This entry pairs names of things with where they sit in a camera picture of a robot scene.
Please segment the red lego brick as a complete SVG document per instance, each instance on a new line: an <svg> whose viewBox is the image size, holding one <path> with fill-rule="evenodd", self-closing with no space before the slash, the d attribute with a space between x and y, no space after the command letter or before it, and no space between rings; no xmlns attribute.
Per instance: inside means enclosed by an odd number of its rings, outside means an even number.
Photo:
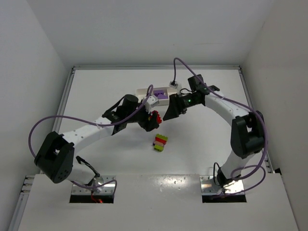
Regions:
<svg viewBox="0 0 308 231"><path fill-rule="evenodd" d="M161 119L158 111L156 111L156 110L152 111L152 118L156 121L157 124L162 123L162 119Z"/></svg>

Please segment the green red purple lego stack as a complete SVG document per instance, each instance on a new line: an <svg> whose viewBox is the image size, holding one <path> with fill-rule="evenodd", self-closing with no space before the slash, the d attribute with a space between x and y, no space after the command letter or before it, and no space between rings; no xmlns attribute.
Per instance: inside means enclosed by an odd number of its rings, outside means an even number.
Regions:
<svg viewBox="0 0 308 231"><path fill-rule="evenodd" d="M154 141L152 143L154 150L158 152L162 152L164 150L164 147L167 141L168 141L167 136L156 134Z"/></svg>

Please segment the purple lego piece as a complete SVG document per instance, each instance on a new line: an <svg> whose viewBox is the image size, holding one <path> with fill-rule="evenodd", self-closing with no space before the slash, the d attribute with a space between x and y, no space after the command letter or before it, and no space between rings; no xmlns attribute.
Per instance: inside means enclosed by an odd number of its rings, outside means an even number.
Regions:
<svg viewBox="0 0 308 231"><path fill-rule="evenodd" d="M164 90L154 90L153 94L154 94L155 97L158 98L158 100L168 99L168 93L167 93L166 89L164 89Z"/></svg>

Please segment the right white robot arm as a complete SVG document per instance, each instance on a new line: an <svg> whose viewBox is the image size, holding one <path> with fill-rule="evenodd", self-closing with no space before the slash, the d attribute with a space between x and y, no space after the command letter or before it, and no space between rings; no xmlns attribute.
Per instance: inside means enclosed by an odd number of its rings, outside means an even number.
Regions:
<svg viewBox="0 0 308 231"><path fill-rule="evenodd" d="M163 120L171 120L185 114L189 107L202 104L215 111L231 126L231 153L219 167L215 183L223 187L239 179L242 169L265 144L264 129L257 116L221 98L220 89L202 84L202 75L188 78L191 92L175 93L169 97L169 106Z"/></svg>

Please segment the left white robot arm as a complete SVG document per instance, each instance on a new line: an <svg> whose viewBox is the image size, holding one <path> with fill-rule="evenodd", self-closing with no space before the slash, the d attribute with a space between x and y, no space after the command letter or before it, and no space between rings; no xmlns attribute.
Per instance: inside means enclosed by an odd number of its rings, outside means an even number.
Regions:
<svg viewBox="0 0 308 231"><path fill-rule="evenodd" d="M157 129L162 120L151 109L158 103L159 99L153 95L140 101L126 94L94 122L62 134L49 133L34 163L53 183L69 180L82 188L101 186L100 174L78 153L96 141L117 134L129 123L137 123L147 132Z"/></svg>

